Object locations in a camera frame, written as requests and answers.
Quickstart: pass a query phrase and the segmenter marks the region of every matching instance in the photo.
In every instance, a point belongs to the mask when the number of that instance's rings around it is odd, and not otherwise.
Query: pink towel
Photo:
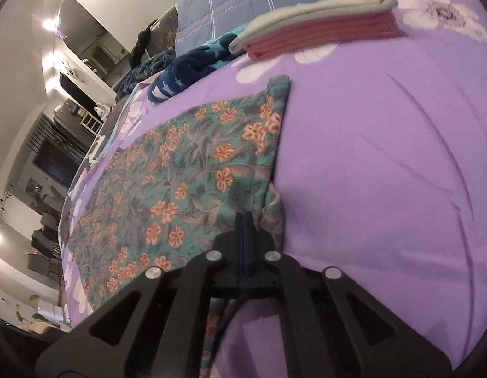
[[[392,11],[365,16],[345,16],[305,21],[258,37],[244,44],[253,60],[327,43],[402,35]]]

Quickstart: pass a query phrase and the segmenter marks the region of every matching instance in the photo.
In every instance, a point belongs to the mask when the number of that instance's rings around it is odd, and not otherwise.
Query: floral fabric
[[[252,211],[281,246],[270,183],[290,82],[188,110],[118,150],[69,237],[97,309],[149,266],[171,270],[210,249],[236,212]]]

